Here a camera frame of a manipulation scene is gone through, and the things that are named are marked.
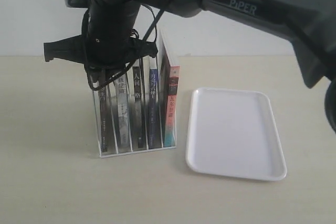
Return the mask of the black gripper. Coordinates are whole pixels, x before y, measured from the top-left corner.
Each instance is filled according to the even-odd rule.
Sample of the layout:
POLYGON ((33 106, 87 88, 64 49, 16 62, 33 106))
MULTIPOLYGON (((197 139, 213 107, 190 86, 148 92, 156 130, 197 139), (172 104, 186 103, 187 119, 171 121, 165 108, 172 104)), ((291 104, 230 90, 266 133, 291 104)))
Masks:
POLYGON ((121 69, 142 57, 156 57, 155 42, 132 37, 139 6, 87 6, 80 35, 44 43, 44 60, 62 59, 93 68, 121 69))

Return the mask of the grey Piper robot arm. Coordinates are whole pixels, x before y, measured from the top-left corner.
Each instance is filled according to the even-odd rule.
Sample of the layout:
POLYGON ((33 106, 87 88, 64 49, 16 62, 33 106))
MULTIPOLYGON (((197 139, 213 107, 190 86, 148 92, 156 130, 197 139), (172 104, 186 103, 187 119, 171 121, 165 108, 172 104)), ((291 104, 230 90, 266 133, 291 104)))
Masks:
POLYGON ((259 29, 292 44, 308 88, 328 78, 324 109, 335 128, 335 0, 65 0, 83 8, 81 33, 44 44, 46 61, 82 64, 89 87, 98 91, 126 73, 138 59, 154 56, 157 47, 139 39, 134 23, 141 6, 193 17, 209 11, 259 29))

